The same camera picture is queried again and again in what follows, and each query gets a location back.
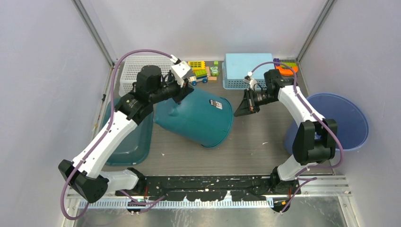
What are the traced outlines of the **teal transparent plastic tub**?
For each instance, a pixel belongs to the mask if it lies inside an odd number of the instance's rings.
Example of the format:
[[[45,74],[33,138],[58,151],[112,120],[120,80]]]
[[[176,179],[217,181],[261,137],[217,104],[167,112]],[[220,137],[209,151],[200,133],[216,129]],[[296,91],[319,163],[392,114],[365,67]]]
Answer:
[[[110,155],[106,164],[109,166],[130,166],[143,162],[150,151],[153,130],[153,113],[127,135]]]

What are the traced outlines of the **light blue perforated basket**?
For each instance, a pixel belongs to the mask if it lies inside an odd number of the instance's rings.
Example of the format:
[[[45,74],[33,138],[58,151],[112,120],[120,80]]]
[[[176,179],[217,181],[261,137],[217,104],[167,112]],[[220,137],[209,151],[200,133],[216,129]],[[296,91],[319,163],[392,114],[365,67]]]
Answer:
[[[270,53],[227,53],[222,63],[223,88],[227,90],[243,90],[249,87],[244,82],[248,75],[256,66],[261,63],[273,61]]]

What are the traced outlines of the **white perforated plastic basket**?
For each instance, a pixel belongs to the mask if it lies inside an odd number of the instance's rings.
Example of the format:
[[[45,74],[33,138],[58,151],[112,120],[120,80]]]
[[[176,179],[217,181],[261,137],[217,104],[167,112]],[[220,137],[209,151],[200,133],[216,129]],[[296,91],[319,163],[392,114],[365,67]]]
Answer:
[[[133,89],[132,84],[137,81],[137,74],[146,65],[158,66],[162,75],[165,75],[171,69],[173,62],[165,56],[133,55],[127,57],[119,80],[119,96],[122,97]]]

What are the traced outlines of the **teal round bucket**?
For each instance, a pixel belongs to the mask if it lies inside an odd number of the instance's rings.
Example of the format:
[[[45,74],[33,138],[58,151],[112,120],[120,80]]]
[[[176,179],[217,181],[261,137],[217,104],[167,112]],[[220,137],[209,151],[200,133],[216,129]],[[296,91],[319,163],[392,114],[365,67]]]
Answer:
[[[224,97],[195,87],[177,104],[173,99],[158,103],[154,123],[206,148],[227,139],[234,122],[234,110]]]

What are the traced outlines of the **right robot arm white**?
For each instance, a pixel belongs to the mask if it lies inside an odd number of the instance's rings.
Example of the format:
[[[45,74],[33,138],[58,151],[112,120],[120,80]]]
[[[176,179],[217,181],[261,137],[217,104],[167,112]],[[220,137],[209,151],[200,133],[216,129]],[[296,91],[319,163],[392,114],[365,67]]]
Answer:
[[[266,87],[259,85],[250,71],[244,78],[249,85],[243,99],[234,112],[235,117],[255,114],[260,106],[281,102],[290,112],[298,129],[292,144],[292,155],[275,167],[268,179],[269,191],[284,194],[297,184],[297,177],[308,167],[334,158],[338,125],[316,112],[302,94],[294,78],[284,78],[278,70],[264,73]]]

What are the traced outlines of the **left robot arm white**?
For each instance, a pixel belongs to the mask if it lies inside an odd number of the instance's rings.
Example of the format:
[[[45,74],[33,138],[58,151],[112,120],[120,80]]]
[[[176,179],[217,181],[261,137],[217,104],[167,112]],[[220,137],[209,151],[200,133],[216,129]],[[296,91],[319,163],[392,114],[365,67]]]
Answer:
[[[103,166],[120,143],[153,113],[153,105],[168,99],[180,103],[194,89],[189,83],[192,68],[185,62],[172,65],[167,76],[155,65],[142,67],[133,89],[120,98],[107,124],[72,161],[63,160],[58,168],[68,186],[88,203],[106,193],[128,190],[139,196],[145,190],[141,175],[133,168],[104,172]]]

